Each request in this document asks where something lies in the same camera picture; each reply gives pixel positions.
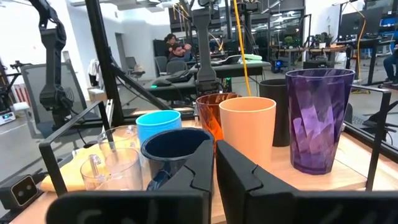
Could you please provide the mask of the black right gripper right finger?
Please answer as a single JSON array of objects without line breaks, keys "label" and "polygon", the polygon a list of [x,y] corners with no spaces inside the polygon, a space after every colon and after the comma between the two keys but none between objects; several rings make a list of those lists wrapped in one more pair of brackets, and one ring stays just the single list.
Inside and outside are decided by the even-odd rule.
[{"label": "black right gripper right finger", "polygon": [[228,223],[397,224],[397,192],[303,191],[218,141],[218,187]]}]

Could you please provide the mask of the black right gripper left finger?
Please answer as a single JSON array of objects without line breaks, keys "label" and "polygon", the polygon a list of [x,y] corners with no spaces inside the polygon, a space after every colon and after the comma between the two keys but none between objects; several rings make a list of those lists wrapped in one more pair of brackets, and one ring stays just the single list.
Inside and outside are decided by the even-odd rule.
[{"label": "black right gripper left finger", "polygon": [[80,191],[49,206],[48,224],[210,223],[213,143],[203,141],[182,168],[154,191]]}]

